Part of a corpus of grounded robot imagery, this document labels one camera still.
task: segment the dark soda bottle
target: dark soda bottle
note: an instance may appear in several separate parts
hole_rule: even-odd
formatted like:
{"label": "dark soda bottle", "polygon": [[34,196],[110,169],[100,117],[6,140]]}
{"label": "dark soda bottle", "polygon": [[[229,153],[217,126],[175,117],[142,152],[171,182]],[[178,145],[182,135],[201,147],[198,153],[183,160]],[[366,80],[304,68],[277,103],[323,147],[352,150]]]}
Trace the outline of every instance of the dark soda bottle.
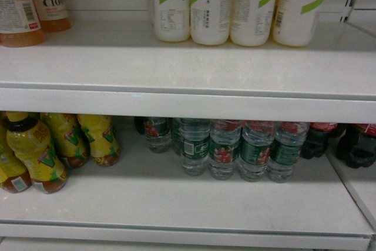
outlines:
{"label": "dark soda bottle", "polygon": [[346,165],[358,169],[376,161],[376,124],[350,124],[337,145],[336,157]]}
{"label": "dark soda bottle", "polygon": [[327,150],[329,137],[336,127],[336,123],[311,123],[300,156],[304,159],[321,157]]}

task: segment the bottle cap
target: bottle cap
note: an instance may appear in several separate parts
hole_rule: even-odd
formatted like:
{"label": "bottle cap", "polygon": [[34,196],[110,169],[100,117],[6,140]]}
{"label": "bottle cap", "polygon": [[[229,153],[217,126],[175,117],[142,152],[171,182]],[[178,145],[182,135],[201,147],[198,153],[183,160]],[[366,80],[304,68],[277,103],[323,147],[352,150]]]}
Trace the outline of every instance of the bottle cap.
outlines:
{"label": "bottle cap", "polygon": [[11,122],[19,122],[29,116],[29,112],[7,112],[6,115]]}

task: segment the yellow bottle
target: yellow bottle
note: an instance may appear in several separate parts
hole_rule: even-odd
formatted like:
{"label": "yellow bottle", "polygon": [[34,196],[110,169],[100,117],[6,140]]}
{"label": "yellow bottle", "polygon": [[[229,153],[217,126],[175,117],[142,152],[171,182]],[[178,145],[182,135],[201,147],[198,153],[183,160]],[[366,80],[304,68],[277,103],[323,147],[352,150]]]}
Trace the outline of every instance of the yellow bottle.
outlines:
{"label": "yellow bottle", "polygon": [[102,167],[109,167],[119,160],[120,147],[113,134],[112,119],[104,115],[78,114],[78,122],[90,144],[90,154]]}
{"label": "yellow bottle", "polygon": [[31,46],[45,40],[32,0],[12,0],[2,8],[0,37],[6,47]]}

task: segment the store shelf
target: store shelf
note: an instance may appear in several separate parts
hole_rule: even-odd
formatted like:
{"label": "store shelf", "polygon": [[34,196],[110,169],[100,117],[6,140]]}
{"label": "store shelf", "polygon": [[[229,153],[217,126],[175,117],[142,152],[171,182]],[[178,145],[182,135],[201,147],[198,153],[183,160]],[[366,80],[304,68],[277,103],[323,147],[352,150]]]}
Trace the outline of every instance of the store shelf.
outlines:
{"label": "store shelf", "polygon": [[376,122],[376,39],[343,23],[306,48],[210,48],[159,42],[148,22],[78,21],[0,54],[3,111]]}
{"label": "store shelf", "polygon": [[115,124],[123,145],[115,166],[89,162],[53,195],[0,192],[0,236],[367,249],[373,230],[326,158],[300,160],[285,184],[192,178],[172,150],[149,152],[129,119]]}

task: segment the green label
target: green label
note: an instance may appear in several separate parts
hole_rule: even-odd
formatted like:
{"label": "green label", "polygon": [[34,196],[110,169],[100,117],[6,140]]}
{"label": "green label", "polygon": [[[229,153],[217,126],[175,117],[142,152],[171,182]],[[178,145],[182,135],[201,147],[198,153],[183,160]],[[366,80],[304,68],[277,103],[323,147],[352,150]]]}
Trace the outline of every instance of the green label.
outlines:
{"label": "green label", "polygon": [[232,145],[223,145],[210,140],[209,156],[218,163],[231,163],[239,154],[239,142]]}
{"label": "green label", "polygon": [[209,152],[210,137],[199,141],[183,140],[183,155],[191,160],[199,160],[207,156]]}
{"label": "green label", "polygon": [[288,146],[276,139],[271,145],[270,158],[284,166],[292,166],[300,156],[301,146]]}

